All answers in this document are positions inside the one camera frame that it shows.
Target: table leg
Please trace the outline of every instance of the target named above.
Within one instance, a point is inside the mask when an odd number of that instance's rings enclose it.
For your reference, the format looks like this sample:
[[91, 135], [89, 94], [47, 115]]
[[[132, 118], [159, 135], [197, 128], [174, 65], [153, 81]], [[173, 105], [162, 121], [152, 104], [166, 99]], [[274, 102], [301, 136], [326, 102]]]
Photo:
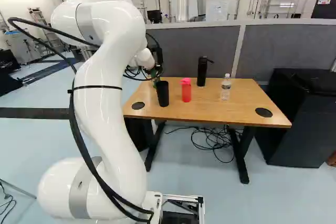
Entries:
[[231, 143], [236, 157], [240, 182], [243, 184], [248, 184], [250, 182], [244, 157], [255, 134], [255, 129], [255, 127], [245, 126], [243, 134], [240, 138], [240, 142], [237, 139], [236, 131], [234, 129], [229, 129]]
[[146, 135], [147, 143], [149, 146], [147, 157], [145, 160], [146, 171], [149, 172], [152, 167], [152, 163], [153, 163], [155, 153], [156, 153], [156, 148], [160, 141], [161, 133], [165, 126], [165, 121], [158, 125], [155, 134], [153, 133], [153, 127], [152, 127], [151, 120], [143, 119], [143, 126], [145, 129], [145, 135]]

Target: cubicle partition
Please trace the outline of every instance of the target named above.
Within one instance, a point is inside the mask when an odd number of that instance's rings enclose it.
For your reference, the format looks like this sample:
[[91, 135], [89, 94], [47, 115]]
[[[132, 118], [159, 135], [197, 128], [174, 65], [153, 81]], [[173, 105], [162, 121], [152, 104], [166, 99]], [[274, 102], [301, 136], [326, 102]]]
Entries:
[[164, 76], [196, 77], [208, 56], [208, 77], [232, 73], [266, 83], [274, 68], [332, 69], [336, 20], [234, 20], [148, 25], [163, 49]]
[[148, 30], [160, 43], [164, 57], [164, 76], [197, 77], [200, 56], [208, 56], [209, 77], [231, 73], [239, 26], [192, 27]]

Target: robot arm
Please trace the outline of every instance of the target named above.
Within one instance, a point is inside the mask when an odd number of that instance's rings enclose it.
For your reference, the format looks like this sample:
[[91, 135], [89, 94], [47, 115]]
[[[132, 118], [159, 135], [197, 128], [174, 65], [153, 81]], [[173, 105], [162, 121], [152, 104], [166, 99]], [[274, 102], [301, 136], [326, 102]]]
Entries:
[[[53, 28], [101, 45], [77, 71], [75, 88], [121, 87], [122, 74], [135, 55], [137, 64], [147, 69], [155, 65], [146, 48], [143, 17], [130, 0], [69, 0], [55, 9], [51, 23]], [[76, 119], [101, 154], [92, 158], [101, 178], [120, 196], [141, 206], [146, 194], [146, 170], [124, 124], [120, 96], [119, 89], [75, 90]], [[53, 165], [40, 181], [38, 201], [59, 218], [134, 222], [110, 201], [82, 158], [67, 158]]]

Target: black thermos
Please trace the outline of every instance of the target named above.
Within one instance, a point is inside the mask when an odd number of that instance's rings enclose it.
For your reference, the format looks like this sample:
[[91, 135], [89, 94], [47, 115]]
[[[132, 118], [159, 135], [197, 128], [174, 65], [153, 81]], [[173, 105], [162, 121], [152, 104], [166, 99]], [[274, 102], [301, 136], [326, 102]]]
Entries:
[[206, 69], [208, 67], [208, 61], [214, 63], [212, 60], [209, 60], [206, 56], [201, 56], [198, 58], [198, 70], [197, 70], [197, 86], [205, 86], [206, 79]]

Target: pink bottle cap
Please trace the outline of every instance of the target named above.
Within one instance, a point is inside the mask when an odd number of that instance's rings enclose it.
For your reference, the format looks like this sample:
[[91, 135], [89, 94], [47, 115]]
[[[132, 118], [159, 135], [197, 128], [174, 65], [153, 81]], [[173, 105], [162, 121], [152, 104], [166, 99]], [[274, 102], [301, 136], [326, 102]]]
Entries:
[[190, 78], [183, 78], [181, 80], [182, 85], [191, 85], [191, 79]]

